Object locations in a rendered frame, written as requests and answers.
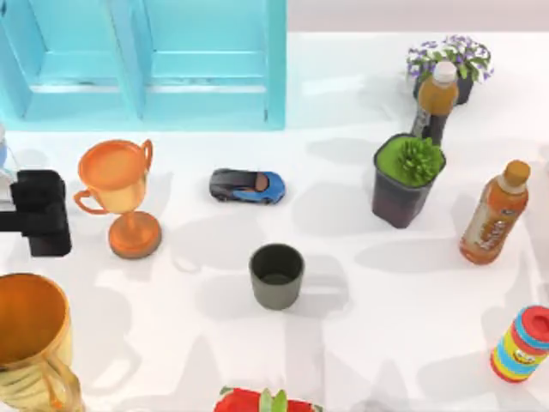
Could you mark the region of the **red blue yellow can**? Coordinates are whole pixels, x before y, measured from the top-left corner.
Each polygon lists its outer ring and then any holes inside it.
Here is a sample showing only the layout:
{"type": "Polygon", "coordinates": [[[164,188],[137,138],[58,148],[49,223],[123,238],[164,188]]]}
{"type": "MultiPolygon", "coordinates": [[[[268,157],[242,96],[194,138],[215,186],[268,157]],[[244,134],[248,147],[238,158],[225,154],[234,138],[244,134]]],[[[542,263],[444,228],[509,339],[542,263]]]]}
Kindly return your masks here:
{"type": "Polygon", "coordinates": [[[549,355],[549,308],[526,306],[516,315],[490,357],[492,370],[504,381],[527,380],[549,355]]]}

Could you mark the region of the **red pot with green plant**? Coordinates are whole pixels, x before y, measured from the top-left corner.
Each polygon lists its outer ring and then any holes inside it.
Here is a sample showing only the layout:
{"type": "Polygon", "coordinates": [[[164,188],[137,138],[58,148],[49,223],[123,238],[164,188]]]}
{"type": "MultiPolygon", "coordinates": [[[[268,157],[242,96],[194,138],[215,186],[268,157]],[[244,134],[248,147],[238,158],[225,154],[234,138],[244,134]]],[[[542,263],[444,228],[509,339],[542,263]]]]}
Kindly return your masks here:
{"type": "Polygon", "coordinates": [[[290,399],[284,390],[273,395],[269,388],[258,392],[225,386],[213,412],[324,412],[324,409],[314,403],[290,399]]]}

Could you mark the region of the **pale grey rounded box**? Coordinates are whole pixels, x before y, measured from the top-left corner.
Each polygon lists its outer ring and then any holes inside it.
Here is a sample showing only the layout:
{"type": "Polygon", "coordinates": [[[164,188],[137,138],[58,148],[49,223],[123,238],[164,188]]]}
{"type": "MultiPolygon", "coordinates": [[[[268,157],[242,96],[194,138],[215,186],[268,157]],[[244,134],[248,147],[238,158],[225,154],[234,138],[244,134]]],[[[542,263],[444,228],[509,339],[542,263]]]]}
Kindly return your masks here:
{"type": "Polygon", "coordinates": [[[17,181],[16,174],[0,168],[0,204],[12,204],[11,185],[17,181]]]}

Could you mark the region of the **dark grey cup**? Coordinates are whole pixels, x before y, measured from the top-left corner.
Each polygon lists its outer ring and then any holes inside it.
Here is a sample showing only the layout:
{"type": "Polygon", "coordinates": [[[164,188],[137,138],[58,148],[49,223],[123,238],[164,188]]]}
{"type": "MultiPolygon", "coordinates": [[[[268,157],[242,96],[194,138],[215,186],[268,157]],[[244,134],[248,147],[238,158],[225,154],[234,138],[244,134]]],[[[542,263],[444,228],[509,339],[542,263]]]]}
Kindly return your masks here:
{"type": "Polygon", "coordinates": [[[305,261],[293,247],[281,243],[261,246],[249,262],[256,301],[269,310],[284,310],[299,297],[305,261]]]}

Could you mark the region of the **pot with purple flowers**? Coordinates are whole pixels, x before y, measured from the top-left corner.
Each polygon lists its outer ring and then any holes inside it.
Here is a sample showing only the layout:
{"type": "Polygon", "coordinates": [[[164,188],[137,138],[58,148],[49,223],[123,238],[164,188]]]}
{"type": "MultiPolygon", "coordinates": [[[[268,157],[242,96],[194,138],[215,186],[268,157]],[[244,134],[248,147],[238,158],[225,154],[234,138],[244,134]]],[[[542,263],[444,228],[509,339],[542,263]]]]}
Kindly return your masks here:
{"type": "Polygon", "coordinates": [[[454,34],[442,41],[424,41],[407,52],[407,75],[415,80],[413,97],[416,100],[421,83],[434,71],[436,63],[443,60],[452,62],[457,70],[457,106],[468,102],[476,82],[485,82],[494,73],[488,48],[468,36],[454,34]]]}

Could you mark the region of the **orange bottle with orange cap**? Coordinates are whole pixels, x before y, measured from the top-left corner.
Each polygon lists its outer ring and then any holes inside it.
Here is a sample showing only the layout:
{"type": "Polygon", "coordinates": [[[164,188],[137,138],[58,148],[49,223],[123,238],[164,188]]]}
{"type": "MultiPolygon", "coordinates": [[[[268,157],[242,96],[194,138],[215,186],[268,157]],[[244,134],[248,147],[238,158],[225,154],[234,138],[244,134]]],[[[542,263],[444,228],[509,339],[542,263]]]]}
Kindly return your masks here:
{"type": "Polygon", "coordinates": [[[499,256],[528,205],[530,173],[529,164],[513,160],[485,185],[460,241],[460,252],[468,261],[486,265],[499,256]]]}

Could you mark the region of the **light blue rack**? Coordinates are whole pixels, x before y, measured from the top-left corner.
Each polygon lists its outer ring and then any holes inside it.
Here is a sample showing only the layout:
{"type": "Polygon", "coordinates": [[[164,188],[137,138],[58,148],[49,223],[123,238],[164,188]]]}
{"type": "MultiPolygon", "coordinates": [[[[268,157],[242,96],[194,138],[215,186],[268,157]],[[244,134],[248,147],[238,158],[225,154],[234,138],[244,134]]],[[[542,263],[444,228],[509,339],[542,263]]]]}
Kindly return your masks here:
{"type": "Polygon", "coordinates": [[[17,131],[280,130],[287,0],[0,0],[17,131]]]}

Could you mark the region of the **white and blue bottle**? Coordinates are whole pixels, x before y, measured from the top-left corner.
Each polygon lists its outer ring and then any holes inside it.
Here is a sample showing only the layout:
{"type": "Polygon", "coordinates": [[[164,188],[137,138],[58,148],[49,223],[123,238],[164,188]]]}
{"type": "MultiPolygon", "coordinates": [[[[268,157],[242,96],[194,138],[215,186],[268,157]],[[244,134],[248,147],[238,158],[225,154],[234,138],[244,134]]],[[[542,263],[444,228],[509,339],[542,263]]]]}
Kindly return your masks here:
{"type": "Polygon", "coordinates": [[[0,171],[13,173],[16,170],[16,161],[6,140],[5,128],[0,123],[0,171]]]}

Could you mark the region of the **blue and black toy car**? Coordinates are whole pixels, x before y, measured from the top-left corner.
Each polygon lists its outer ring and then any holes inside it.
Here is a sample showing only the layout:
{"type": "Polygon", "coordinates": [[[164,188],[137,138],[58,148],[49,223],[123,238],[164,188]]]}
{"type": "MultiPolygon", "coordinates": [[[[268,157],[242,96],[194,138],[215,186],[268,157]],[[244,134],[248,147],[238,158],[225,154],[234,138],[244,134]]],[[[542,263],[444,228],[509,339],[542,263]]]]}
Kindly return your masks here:
{"type": "Polygon", "coordinates": [[[278,173],[219,168],[209,179],[210,195],[220,202],[276,204],[286,195],[278,173]]]}

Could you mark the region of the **large gold trophy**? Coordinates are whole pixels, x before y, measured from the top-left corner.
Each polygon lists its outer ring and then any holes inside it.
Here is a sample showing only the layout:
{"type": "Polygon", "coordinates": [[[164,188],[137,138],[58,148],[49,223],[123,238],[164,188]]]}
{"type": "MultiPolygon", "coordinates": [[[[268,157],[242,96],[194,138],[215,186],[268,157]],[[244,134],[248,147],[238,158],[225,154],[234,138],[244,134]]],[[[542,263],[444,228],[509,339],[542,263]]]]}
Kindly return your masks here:
{"type": "Polygon", "coordinates": [[[0,276],[0,402],[20,412],[85,412],[69,302],[53,281],[0,276]]]}

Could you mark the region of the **orange trophy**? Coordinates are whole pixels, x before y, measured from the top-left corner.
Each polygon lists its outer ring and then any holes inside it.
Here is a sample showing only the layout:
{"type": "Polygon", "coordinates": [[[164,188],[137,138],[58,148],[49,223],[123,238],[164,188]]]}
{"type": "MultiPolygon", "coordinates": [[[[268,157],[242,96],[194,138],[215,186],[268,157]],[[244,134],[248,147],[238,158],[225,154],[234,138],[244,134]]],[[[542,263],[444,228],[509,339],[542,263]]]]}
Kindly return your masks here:
{"type": "Polygon", "coordinates": [[[161,242],[159,221],[138,209],[146,195],[153,153],[150,140],[141,145],[108,140],[92,146],[78,164],[86,189],[77,192],[74,201],[91,215],[118,217],[109,228],[108,243],[124,259],[145,258],[161,242]]]}

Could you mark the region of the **black pot with green plant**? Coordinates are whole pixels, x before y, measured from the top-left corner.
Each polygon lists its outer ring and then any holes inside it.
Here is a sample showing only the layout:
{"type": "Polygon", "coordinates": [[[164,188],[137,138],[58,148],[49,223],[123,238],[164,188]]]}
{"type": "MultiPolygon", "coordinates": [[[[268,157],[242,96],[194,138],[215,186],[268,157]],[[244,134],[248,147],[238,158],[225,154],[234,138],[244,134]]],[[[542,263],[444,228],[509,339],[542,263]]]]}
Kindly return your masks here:
{"type": "Polygon", "coordinates": [[[431,139],[400,133],[374,154],[372,212],[396,228],[406,228],[423,209],[431,188],[446,165],[431,139]]]}

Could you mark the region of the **brown tea bottle white cap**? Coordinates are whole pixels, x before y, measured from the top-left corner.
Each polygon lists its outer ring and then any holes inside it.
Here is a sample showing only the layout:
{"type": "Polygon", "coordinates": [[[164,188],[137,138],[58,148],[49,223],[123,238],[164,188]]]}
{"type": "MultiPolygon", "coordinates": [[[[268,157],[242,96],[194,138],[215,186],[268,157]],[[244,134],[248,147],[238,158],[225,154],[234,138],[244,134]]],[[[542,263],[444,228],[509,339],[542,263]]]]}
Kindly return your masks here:
{"type": "Polygon", "coordinates": [[[447,120],[459,95],[457,69],[450,61],[436,63],[419,87],[418,106],[411,134],[430,138],[440,146],[447,120]]]}

